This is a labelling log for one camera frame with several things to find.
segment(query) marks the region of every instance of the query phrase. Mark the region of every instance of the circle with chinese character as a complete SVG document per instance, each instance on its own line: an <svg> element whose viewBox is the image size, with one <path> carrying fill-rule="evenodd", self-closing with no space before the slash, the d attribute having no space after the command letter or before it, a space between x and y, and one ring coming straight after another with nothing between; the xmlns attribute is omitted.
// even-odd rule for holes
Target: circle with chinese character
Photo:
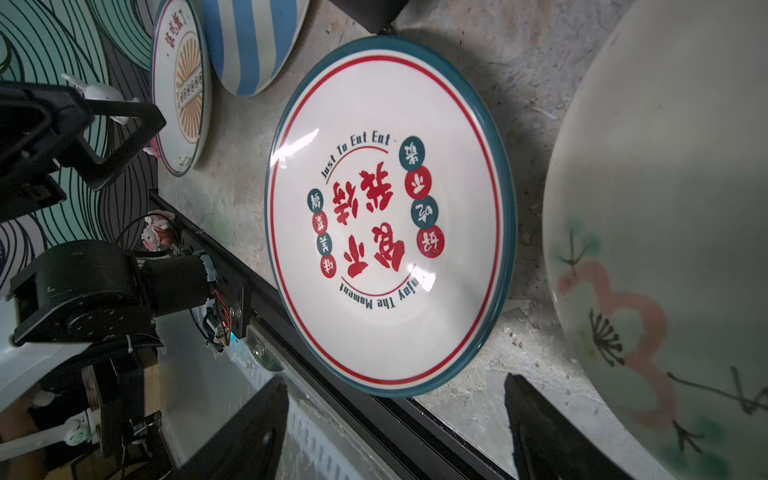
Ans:
<svg viewBox="0 0 768 480"><path fill-rule="evenodd" d="M458 73L399 38L344 45L291 97L271 159L270 258L312 351L381 396L466 366L504 302L516 222L502 142Z"/></svg>
<svg viewBox="0 0 768 480"><path fill-rule="evenodd" d="M166 124L151 147L176 176L200 156L210 121L210 62L198 25L187 0L167 0L154 29L152 101Z"/></svg>

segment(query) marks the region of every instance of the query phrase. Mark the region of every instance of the ceramic plate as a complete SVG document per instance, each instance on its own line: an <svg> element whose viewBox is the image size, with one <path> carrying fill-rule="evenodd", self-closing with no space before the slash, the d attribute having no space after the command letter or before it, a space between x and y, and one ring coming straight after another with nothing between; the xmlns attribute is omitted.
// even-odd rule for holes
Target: ceramic plate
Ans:
<svg viewBox="0 0 768 480"><path fill-rule="evenodd" d="M221 84L255 95L277 76L310 0L205 0L205 37Z"/></svg>
<svg viewBox="0 0 768 480"><path fill-rule="evenodd" d="M635 2L554 146L544 252L571 347L678 478L768 478L768 8Z"/></svg>
<svg viewBox="0 0 768 480"><path fill-rule="evenodd" d="M273 144L266 228L304 339L343 379L413 396L490 333L515 253L498 132L445 60L397 38L325 57Z"/></svg>
<svg viewBox="0 0 768 480"><path fill-rule="evenodd" d="M167 0L154 28L152 101L167 122L152 142L165 166L184 175L203 150L210 120L210 64L187 0Z"/></svg>

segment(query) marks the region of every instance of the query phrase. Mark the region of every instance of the red chinese character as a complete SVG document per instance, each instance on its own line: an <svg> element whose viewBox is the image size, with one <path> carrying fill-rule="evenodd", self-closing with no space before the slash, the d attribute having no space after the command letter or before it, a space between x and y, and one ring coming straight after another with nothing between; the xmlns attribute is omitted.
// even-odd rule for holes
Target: red chinese character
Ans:
<svg viewBox="0 0 768 480"><path fill-rule="evenodd" d="M179 15L176 15L176 12L174 12L171 17L174 18L174 23L176 24L176 28L178 30L181 30L181 27L183 27L184 24L181 23L181 20L179 20Z"/></svg>
<svg viewBox="0 0 768 480"><path fill-rule="evenodd" d="M373 227L371 231L373 232L373 241L379 244L379 252L373 257L387 268L389 268L389 262L392 262L392 269L398 271L400 260L406 252L405 243L402 240L392 242L392 227L389 223L384 222L381 228Z"/></svg>
<svg viewBox="0 0 768 480"><path fill-rule="evenodd" d="M406 193L413 200L424 200L432 189L432 175L427 167L406 174Z"/></svg>
<svg viewBox="0 0 768 480"><path fill-rule="evenodd" d="M416 245L424 257L435 258L445 249L445 236L437 225L421 229L416 234Z"/></svg>
<svg viewBox="0 0 768 480"><path fill-rule="evenodd" d="M336 275L336 259L333 258L333 255L320 257L320 271L326 278L333 278Z"/></svg>
<svg viewBox="0 0 768 480"><path fill-rule="evenodd" d="M388 191L390 188L392 188L391 184L383 184L382 181L384 178L389 175L388 172L382 170L382 167L384 166L384 162L380 162L376 166L376 175L369 174L365 170L360 172L360 177L362 177L362 183L360 184L360 188L363 190L368 190L368 193L366 196L373 200L373 204L368 202L366 204L366 207L369 211L373 212L374 208L378 208L379 210L384 210L387 205L389 205L389 199L392 198L392 192Z"/></svg>
<svg viewBox="0 0 768 480"><path fill-rule="evenodd" d="M338 207L333 209L333 213L339 214L339 218L337 218L339 223L344 223L346 225L346 218L349 216L349 212L346 211L347 208L352 208L352 216L357 218L357 199L354 198L355 189L356 187L353 187L350 182L347 182L345 194L344 190L339 186L339 182L333 184L333 193L335 194L333 203L338 205Z"/></svg>
<svg viewBox="0 0 768 480"><path fill-rule="evenodd" d="M328 230L328 218L325 212L312 215L312 228L318 235L322 235Z"/></svg>
<svg viewBox="0 0 768 480"><path fill-rule="evenodd" d="M358 247L355 242L355 236L349 235L349 253L344 252L344 258L346 258L346 261L352 262L352 265L346 269L346 272L352 278L355 278L355 276L359 275L368 266L368 263L360 261L365 255L366 249L362 245L362 242L360 242L360 247Z"/></svg>

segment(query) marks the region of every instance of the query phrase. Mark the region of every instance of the patterned wallpaper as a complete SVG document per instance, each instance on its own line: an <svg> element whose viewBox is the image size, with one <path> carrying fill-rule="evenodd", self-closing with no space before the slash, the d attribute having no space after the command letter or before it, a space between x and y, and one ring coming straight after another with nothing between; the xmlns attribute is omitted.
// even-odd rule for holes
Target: patterned wallpaper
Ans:
<svg viewBox="0 0 768 480"><path fill-rule="evenodd" d="M151 99L149 78L154 0L0 0L0 78L66 84L61 73L86 83L111 84L127 99ZM105 117L84 136L108 156L136 128ZM0 297L9 280L40 252L73 240L113 241L149 209L157 186L157 162L140 152L109 187L93 191L71 168L54 179L67 194L59 205L0 224ZM138 248L142 222L121 238Z"/></svg>

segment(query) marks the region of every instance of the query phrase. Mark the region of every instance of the table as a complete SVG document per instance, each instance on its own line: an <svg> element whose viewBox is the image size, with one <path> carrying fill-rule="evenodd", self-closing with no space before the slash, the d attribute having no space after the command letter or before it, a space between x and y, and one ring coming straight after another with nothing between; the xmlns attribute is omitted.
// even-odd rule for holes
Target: table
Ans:
<svg viewBox="0 0 768 480"><path fill-rule="evenodd" d="M511 163L518 202L515 273L488 341L450 382L418 400L517 476L503 382L520 373L635 478L671 478L619 423L570 354L548 291L541 205L549 157L572 95L631 0L411 0L394 26L451 62L484 99ZM235 97L215 81L210 132L195 168L159 170L163 198L264 279L266 166L280 115L324 55L369 33L327 0L313 0L277 79Z"/></svg>

